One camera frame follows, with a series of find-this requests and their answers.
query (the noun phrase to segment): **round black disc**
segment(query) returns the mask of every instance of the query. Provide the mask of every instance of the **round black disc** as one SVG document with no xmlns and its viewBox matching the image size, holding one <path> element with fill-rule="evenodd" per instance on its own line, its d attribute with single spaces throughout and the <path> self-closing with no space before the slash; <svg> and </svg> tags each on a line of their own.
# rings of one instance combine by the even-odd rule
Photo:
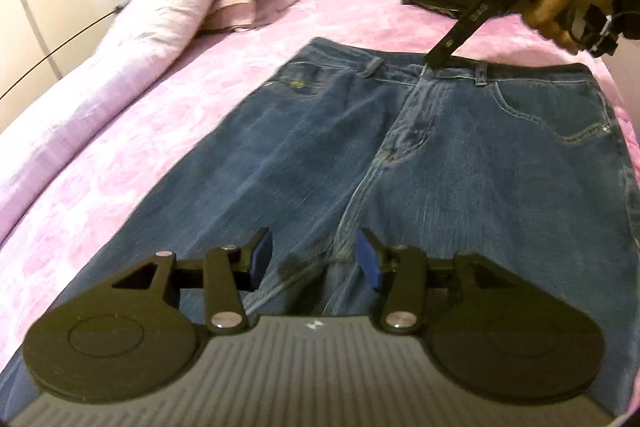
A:
<svg viewBox="0 0 640 427">
<path fill-rule="evenodd" d="M 189 320 L 155 295 L 112 292 L 43 315 L 29 329 L 22 352 L 44 391 L 69 401 L 105 403 L 172 381 L 197 347 Z"/>
<path fill-rule="evenodd" d="M 481 291 L 428 332 L 434 361 L 462 387 L 510 403 L 553 403 L 585 391 L 604 355 L 597 325 L 554 298 Z"/>
</svg>

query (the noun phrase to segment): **pink blanket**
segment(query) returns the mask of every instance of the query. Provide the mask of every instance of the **pink blanket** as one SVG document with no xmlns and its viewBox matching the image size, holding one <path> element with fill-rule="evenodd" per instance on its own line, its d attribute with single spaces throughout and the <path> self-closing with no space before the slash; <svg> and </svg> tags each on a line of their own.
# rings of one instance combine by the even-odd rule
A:
<svg viewBox="0 0 640 427">
<path fill-rule="evenodd" d="M 452 24 L 399 0 L 300 0 L 271 26 L 193 41 L 161 83 L 54 179 L 0 250 L 0 367 L 153 185 L 309 40 L 424 52 Z M 526 66 L 585 63 L 615 107 L 638 176 L 640 149 L 600 60 L 561 52 L 516 16 L 488 22 L 458 54 Z"/>
</svg>

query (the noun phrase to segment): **blue denim jeans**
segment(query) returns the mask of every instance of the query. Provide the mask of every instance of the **blue denim jeans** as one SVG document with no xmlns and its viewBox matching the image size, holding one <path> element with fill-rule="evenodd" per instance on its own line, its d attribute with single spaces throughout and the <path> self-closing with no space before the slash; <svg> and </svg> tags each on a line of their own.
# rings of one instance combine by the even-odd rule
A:
<svg viewBox="0 0 640 427">
<path fill-rule="evenodd" d="M 622 413 L 638 368 L 639 194 L 609 104 L 582 65 L 521 68 L 314 39 L 140 203 L 56 303 L 159 250 L 180 259 L 273 231 L 249 314 L 367 314 L 354 234 L 434 257 L 473 250 L 594 318 L 590 396 Z M 180 309 L 204 320 L 201 295 Z M 36 396 L 18 352 L 0 416 Z"/>
</svg>

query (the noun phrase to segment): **bed sheet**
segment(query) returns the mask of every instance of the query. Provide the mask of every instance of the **bed sheet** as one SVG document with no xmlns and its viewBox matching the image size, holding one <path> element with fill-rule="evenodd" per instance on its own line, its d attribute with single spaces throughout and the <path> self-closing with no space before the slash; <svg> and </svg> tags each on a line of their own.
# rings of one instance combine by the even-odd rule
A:
<svg viewBox="0 0 640 427">
<path fill-rule="evenodd" d="M 273 25 L 195 39 L 160 82 L 53 180 L 0 250 L 0 367 L 153 185 L 309 40 L 423 52 L 452 24 L 399 0 L 300 0 Z M 628 114 L 600 60 L 560 51 L 517 16 L 489 21 L 457 54 L 524 66 L 585 63 L 615 107 L 640 179 Z"/>
</svg>

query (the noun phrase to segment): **ridged surface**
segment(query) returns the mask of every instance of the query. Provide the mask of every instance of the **ridged surface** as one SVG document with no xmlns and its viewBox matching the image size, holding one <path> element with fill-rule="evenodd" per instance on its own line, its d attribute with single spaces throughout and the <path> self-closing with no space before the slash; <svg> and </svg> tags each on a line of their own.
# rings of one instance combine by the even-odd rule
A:
<svg viewBox="0 0 640 427">
<path fill-rule="evenodd" d="M 43 395 L 12 427 L 602 427 L 584 397 L 514 407 L 472 395 L 420 343 L 366 317 L 263 317 L 211 341 L 188 374 L 142 399 L 78 405 Z"/>
</svg>

